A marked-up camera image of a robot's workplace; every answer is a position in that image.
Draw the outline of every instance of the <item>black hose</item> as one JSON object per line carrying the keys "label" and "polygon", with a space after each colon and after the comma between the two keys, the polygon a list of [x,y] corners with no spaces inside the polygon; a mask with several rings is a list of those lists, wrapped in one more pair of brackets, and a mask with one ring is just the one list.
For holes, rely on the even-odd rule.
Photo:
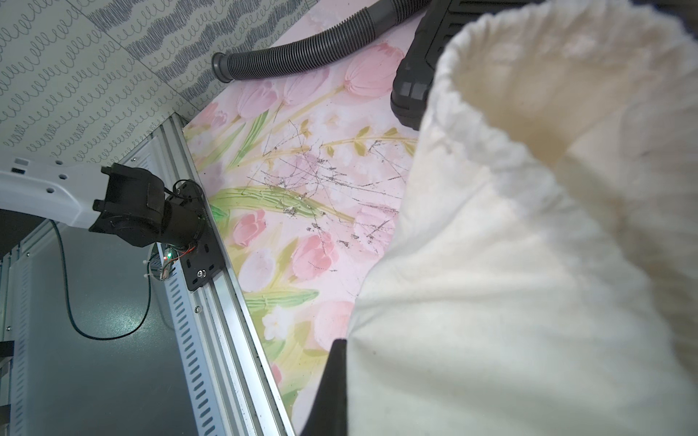
{"label": "black hose", "polygon": [[338,61],[368,45],[429,1],[378,0],[342,23],[304,40],[254,52],[215,53],[211,66],[216,78],[224,83],[303,73]]}

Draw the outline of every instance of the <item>pink floral surface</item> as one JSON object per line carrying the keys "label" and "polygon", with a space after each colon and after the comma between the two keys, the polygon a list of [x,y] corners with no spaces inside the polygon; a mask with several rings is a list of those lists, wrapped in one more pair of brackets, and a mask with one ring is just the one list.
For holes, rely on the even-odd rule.
{"label": "pink floral surface", "polygon": [[[325,0],[279,43],[369,3]],[[393,235],[417,133],[394,117],[389,95],[418,21],[330,67],[233,83],[184,129],[297,431]]]}

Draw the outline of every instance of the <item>wall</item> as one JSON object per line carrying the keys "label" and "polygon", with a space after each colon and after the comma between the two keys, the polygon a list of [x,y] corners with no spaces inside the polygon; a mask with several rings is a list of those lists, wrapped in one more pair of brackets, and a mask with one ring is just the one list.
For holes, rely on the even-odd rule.
{"label": "wall", "polygon": [[113,163],[225,86],[211,54],[271,45],[316,0],[0,0],[0,146]]}

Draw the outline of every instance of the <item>black cable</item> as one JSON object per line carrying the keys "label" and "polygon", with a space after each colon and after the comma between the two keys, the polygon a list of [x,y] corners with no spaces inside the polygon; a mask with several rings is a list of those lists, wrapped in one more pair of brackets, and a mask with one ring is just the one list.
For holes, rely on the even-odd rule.
{"label": "black cable", "polygon": [[196,182],[195,182],[194,180],[192,180],[192,179],[180,179],[180,180],[178,180],[178,181],[175,181],[175,183],[172,185],[172,191],[174,191],[174,192],[172,192],[172,195],[174,195],[175,197],[178,197],[178,198],[183,198],[183,199],[185,199],[185,200],[189,200],[188,197],[182,197],[182,196],[180,196],[180,195],[175,194],[175,192],[177,191],[177,184],[178,184],[180,181],[188,181],[188,182],[193,183],[194,186],[196,186],[196,189],[197,189],[198,194],[199,194],[199,195],[197,196],[197,198],[200,199],[200,200],[203,200],[203,199],[204,199],[204,188],[202,188],[200,184],[196,183]]}
{"label": "black cable", "polygon": [[430,0],[378,0],[328,30],[286,45],[241,53],[215,53],[214,76],[221,82],[303,73],[329,65],[368,45],[429,4]]}
{"label": "black cable", "polygon": [[[63,285],[64,285],[64,288],[66,290],[66,308],[68,309],[68,318],[70,320],[70,324],[73,326],[73,329],[76,332],[78,332],[81,336],[84,336],[85,338],[92,339],[92,340],[114,340],[114,339],[125,338],[126,336],[134,334],[143,325],[143,323],[145,322],[145,319],[148,316],[148,311],[150,310],[150,299],[152,296],[150,274],[148,274],[148,305],[145,308],[145,314],[143,315],[143,319],[140,320],[140,323],[138,324],[138,326],[135,329],[129,331],[128,333],[124,333],[123,335],[113,336],[111,338],[98,338],[97,336],[88,335],[87,333],[80,330],[80,328],[75,323],[75,319],[73,318],[73,311],[70,309],[70,295],[68,293],[68,269],[66,268],[66,252],[65,252],[65,250],[63,250],[63,239],[61,238],[61,232],[58,231],[58,226],[56,225],[56,222],[53,220],[49,220],[49,221],[51,221],[51,225],[53,226],[53,231],[56,232],[56,238],[58,238],[58,247],[61,249],[61,263],[63,265]],[[146,271],[150,272],[148,265],[146,265]]]}

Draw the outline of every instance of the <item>white fluffy fabric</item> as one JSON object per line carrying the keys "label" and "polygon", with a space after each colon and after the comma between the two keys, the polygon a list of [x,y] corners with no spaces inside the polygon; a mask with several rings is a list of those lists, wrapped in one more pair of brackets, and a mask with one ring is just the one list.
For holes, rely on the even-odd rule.
{"label": "white fluffy fabric", "polygon": [[468,25],[352,314],[350,434],[698,435],[697,220],[677,20],[554,1]]}

